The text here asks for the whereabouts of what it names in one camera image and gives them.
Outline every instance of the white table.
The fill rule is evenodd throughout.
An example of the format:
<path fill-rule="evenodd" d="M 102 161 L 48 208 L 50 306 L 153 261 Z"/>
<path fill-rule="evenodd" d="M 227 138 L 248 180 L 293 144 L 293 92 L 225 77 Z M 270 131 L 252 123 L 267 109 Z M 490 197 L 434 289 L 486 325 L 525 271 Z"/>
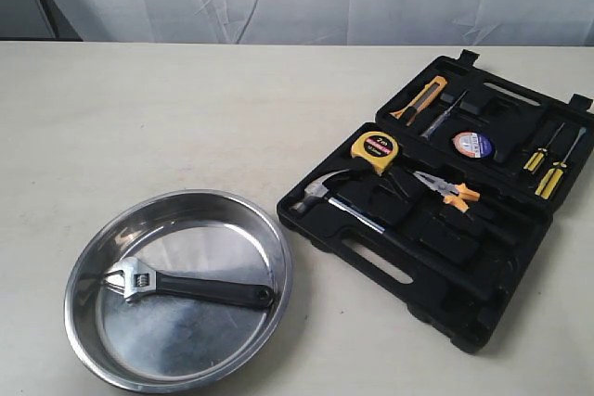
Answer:
<path fill-rule="evenodd" d="M 64 287 L 95 232 L 184 187 L 224 189 L 276 217 L 277 201 L 393 93 L 459 51 L 0 43 L 0 392 L 127 394 L 86 371 L 63 328 Z M 594 97 L 593 49 L 475 51 L 478 67 L 537 91 Z M 277 333 L 199 394 L 593 394 L 593 168 L 479 355 L 286 231 L 295 280 Z"/>

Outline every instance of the tape measure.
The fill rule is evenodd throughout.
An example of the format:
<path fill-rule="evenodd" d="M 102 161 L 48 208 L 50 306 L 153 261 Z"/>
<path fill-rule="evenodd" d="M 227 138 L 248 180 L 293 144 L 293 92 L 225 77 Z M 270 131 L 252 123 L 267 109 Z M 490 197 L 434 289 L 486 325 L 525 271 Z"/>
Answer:
<path fill-rule="evenodd" d="M 351 156 L 367 160 L 378 175 L 390 165 L 398 154 L 398 143 L 384 132 L 367 132 L 351 146 Z"/>

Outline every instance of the black plastic case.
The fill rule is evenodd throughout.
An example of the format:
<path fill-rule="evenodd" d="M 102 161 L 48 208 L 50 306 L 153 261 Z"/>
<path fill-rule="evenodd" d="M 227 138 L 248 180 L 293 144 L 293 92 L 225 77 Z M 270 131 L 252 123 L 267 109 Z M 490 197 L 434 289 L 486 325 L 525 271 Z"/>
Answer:
<path fill-rule="evenodd" d="M 277 207 L 280 221 L 289 229 L 388 289 L 415 317 L 432 324 L 465 352 L 478 351 L 493 334 L 549 229 L 553 212 L 567 197 L 594 147 L 594 116 L 587 112 L 591 99 L 574 95 L 569 104 L 562 103 L 474 68 L 476 58 L 476 53 L 467 50 L 458 59 L 438 57 L 377 112 L 375 123 L 363 124 Z M 411 125 L 390 115 L 408 104 L 436 75 L 445 77 L 447 85 L 441 97 Z M 464 90 L 468 93 L 431 139 L 420 138 Z M 547 143 L 561 122 L 565 125 L 544 164 L 536 174 L 525 172 L 526 161 Z M 553 161 L 567 152 L 580 127 L 587 131 L 568 159 L 568 170 L 554 194 L 550 199 L 536 196 L 540 179 Z M 350 154 L 354 141 L 372 130 L 387 133 L 399 146 L 391 167 L 381 176 L 365 160 L 353 159 Z M 487 136 L 494 153 L 479 160 L 458 153 L 452 137 L 463 131 Z M 329 189 L 326 198 L 334 197 L 389 228 L 414 255 L 326 199 L 303 215 L 291 210 L 309 183 L 340 169 L 348 172 L 325 183 Z M 481 217 L 479 223 L 445 204 L 438 193 L 412 175 L 413 171 L 437 175 L 453 184 L 465 183 L 480 192 L 480 201 L 473 205 Z M 500 228 L 511 241 L 502 241 L 506 238 L 480 222 Z M 354 249 L 356 243 L 405 272 L 412 283 L 405 284 L 366 260 Z M 435 261 L 432 266 L 440 266 L 420 262 L 419 252 Z"/>

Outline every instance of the pan rim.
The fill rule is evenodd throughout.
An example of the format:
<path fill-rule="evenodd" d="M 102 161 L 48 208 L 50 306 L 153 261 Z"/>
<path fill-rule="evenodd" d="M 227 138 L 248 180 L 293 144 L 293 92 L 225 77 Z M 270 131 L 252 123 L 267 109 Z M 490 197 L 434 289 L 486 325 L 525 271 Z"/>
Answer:
<path fill-rule="evenodd" d="M 99 365 L 96 360 L 87 352 L 84 348 L 83 343 L 78 335 L 78 332 L 75 328 L 73 314 L 72 314 L 72 298 L 73 298 L 73 291 L 75 289 L 75 285 L 80 277 L 80 270 L 81 266 L 88 256 L 88 254 L 95 248 L 97 242 L 115 225 L 121 222 L 122 220 L 128 218 L 133 213 L 153 204 L 157 201 L 180 196 L 180 195 L 189 195 L 189 194 L 206 194 L 206 195 L 215 195 L 221 198 L 230 199 L 232 201 L 237 202 L 239 205 L 245 206 L 250 211 L 254 212 L 258 217 L 260 217 L 272 233 L 275 235 L 276 239 L 278 240 L 279 248 L 283 256 L 284 260 L 284 269 L 285 269 L 285 278 L 284 282 L 280 283 L 280 299 L 278 301 L 278 306 L 274 310 L 273 314 L 270 316 L 270 322 L 267 324 L 265 329 L 260 333 L 259 336 L 254 340 L 254 342 L 249 345 L 246 350 L 240 354 L 238 357 L 234 358 L 224 367 L 212 372 L 211 374 L 201 376 L 201 377 L 194 377 L 188 380 L 184 380 L 181 382 L 160 382 L 154 384 L 146 384 L 146 383 L 135 383 L 131 379 L 127 379 L 120 375 L 111 373 L 110 371 L 103 368 Z M 183 390 L 190 390 L 195 389 L 198 387 L 202 387 L 209 383 L 212 383 L 216 380 L 219 380 L 229 374 L 235 372 L 240 367 L 245 365 L 252 357 L 255 355 L 263 346 L 264 344 L 270 339 L 274 331 L 276 330 L 280 320 L 282 319 L 284 313 L 287 310 L 289 299 L 291 296 L 291 289 L 292 289 L 292 279 L 293 279 L 293 266 L 292 266 L 292 258 L 291 258 L 291 250 L 289 248 L 289 244 L 287 242 L 286 237 L 282 233 L 280 226 L 259 206 L 254 204 L 253 202 L 247 200 L 246 198 L 240 197 L 238 195 L 217 190 L 217 189 L 183 189 L 177 190 L 174 192 L 168 192 L 165 194 L 158 195 L 153 198 L 146 199 L 135 206 L 127 209 L 126 211 L 121 212 L 119 215 L 111 219 L 108 223 L 106 223 L 94 236 L 91 240 L 87 243 L 84 250 L 79 255 L 76 263 L 73 265 L 71 270 L 71 275 L 68 279 L 65 295 L 64 295 L 64 325 L 66 328 L 66 335 L 68 338 L 69 343 L 71 344 L 74 353 L 79 358 L 79 360 L 84 364 L 86 368 L 88 368 L 93 374 L 97 377 L 101 378 L 105 382 L 113 385 L 114 387 L 118 387 L 123 390 L 130 390 L 135 392 L 145 392 L 145 393 L 171 393 Z"/>

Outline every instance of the tool kit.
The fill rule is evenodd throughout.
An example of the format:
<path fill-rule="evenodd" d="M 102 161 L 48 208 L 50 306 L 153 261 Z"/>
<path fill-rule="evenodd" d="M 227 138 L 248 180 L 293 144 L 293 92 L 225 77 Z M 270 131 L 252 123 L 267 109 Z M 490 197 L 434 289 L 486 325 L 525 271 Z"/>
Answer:
<path fill-rule="evenodd" d="M 277 207 L 465 352 L 493 334 L 594 147 L 591 99 L 563 103 L 476 58 L 438 57 Z"/>

